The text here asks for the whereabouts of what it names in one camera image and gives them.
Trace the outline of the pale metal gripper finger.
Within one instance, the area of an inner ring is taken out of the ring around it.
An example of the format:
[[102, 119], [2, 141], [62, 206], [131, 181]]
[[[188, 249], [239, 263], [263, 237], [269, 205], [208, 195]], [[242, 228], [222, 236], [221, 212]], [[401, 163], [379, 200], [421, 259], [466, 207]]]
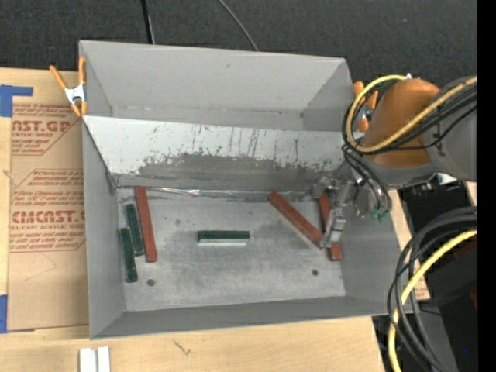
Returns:
[[329, 248], [332, 243], [338, 242], [341, 236], [341, 208], [333, 209], [327, 218], [325, 232], [320, 239], [320, 244], [324, 248]]
[[342, 209], [332, 210], [327, 222], [327, 247], [338, 243], [346, 227], [346, 218]]

